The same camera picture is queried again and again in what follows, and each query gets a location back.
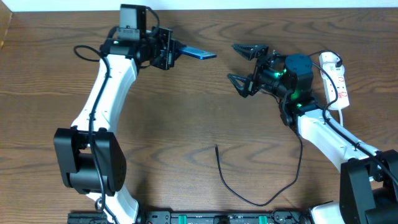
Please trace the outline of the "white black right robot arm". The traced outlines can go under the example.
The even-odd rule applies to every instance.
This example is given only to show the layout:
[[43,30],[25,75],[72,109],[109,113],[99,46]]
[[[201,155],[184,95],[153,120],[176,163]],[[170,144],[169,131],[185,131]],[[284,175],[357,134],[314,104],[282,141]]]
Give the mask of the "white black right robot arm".
[[380,151],[350,133],[331,115],[346,106],[342,58],[318,51],[318,62],[306,54],[270,52],[266,45],[234,44],[254,71],[246,77],[229,74],[242,97],[259,91],[279,99],[280,117],[300,140],[316,146],[340,173],[340,198],[316,205],[302,223],[396,223],[397,152]]

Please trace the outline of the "blue Galaxy smartphone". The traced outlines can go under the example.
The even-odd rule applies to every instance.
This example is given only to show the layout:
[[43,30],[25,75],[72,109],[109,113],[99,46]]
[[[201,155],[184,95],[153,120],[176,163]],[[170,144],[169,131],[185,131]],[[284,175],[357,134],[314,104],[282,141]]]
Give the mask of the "blue Galaxy smartphone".
[[179,52],[183,55],[188,55],[190,57],[194,57],[200,60],[206,60],[217,57],[217,54],[214,54],[212,52],[207,52],[191,46],[182,47],[181,49],[179,49]]

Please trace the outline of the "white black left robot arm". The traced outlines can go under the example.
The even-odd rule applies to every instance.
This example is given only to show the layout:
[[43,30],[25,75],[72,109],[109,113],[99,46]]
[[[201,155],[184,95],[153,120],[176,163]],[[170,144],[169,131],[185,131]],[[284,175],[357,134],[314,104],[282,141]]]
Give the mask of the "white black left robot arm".
[[58,128],[53,144],[63,184],[95,203],[99,216],[78,223],[140,223],[139,202],[126,185],[127,161],[116,139],[119,117],[127,93],[144,62],[168,70],[180,56],[183,44],[172,30],[155,27],[115,27],[93,52],[99,57],[98,75],[89,97],[69,128]]

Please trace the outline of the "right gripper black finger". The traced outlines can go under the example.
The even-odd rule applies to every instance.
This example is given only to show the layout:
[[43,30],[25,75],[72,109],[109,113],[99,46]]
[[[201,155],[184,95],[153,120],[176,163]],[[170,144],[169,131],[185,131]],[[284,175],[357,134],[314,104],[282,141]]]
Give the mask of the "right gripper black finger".
[[246,98],[249,95],[253,95],[252,93],[252,74],[249,74],[247,77],[235,75],[229,73],[227,78],[233,84],[238,94],[243,98]]
[[266,55],[269,50],[268,45],[233,44],[232,48],[246,60],[252,60],[262,55]]

